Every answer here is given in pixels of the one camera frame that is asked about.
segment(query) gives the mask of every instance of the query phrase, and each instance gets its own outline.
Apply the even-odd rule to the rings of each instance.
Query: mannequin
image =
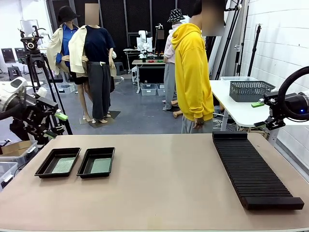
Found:
[[[51,42],[47,48],[47,57],[51,65],[51,69],[59,74],[59,69],[64,72],[70,73],[78,89],[78,96],[81,102],[84,119],[88,122],[91,121],[89,116],[87,105],[85,101],[84,92],[88,94],[89,99],[92,101],[90,95],[90,87],[88,77],[79,76],[70,70],[70,53],[69,53],[69,41],[72,36],[78,30],[78,27],[73,24],[73,19],[79,17],[69,6],[61,7],[59,10],[58,21],[62,22],[60,28],[53,34]]]
[[[92,116],[100,123],[107,123],[110,92],[114,89],[113,48],[108,31],[98,25],[82,26],[69,43],[70,68],[78,75],[88,75],[93,98]]]

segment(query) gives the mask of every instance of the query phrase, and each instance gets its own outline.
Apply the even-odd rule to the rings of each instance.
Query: green mat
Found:
[[[52,173],[68,173],[70,171],[70,168],[72,167],[74,160],[75,157],[59,159]]]
[[[90,173],[107,173],[110,170],[112,159],[95,159]]]

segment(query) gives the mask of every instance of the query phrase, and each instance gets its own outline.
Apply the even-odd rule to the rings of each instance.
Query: beige tabletop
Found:
[[[146,62],[143,62],[141,59],[135,59],[133,62],[132,62],[133,65],[141,65],[141,64],[150,64],[150,65],[165,65],[164,62],[157,62],[157,60],[155,59],[147,59]]]
[[[249,139],[291,193],[302,198],[303,210],[245,210],[227,177],[211,134],[65,135],[48,143],[0,193],[0,228],[29,231],[309,228],[309,184],[261,135],[249,134]],[[116,150],[109,178],[82,180],[76,176],[87,148],[110,146]],[[52,148],[64,147],[82,149],[70,177],[34,176]]]

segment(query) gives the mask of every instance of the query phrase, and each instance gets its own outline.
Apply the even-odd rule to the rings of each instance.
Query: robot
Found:
[[[140,51],[140,59],[147,58],[147,51],[150,48],[149,43],[147,42],[147,33],[146,30],[140,30],[140,42],[137,44],[137,48]]]
[[[36,138],[55,138],[62,134],[64,125],[61,122],[68,117],[61,113],[57,103],[45,98],[46,93],[47,90],[41,87],[33,95],[27,94],[27,81],[23,77],[0,85],[0,120],[13,117],[22,122],[25,125],[23,129]]]
[[[296,122],[309,121],[309,91],[286,94],[291,84],[306,74],[309,74],[309,66],[290,75],[279,91],[264,94],[259,103],[269,105],[269,117],[264,122],[255,123],[256,127],[275,130],[285,126],[285,118]]]

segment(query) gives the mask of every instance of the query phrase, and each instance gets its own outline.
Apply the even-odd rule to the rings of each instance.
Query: cardboard box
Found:
[[[28,148],[23,148],[9,153],[4,153],[0,155],[0,157],[20,157],[25,151],[27,151],[27,149]]]
[[[17,154],[19,154],[20,153],[19,150],[23,150],[23,152],[24,152],[25,148],[29,148],[31,145],[32,145],[31,141],[21,141],[21,142],[18,142],[18,143],[3,146],[1,148],[2,152],[3,152],[2,156],[8,156],[7,153],[11,153],[11,152],[17,152]]]

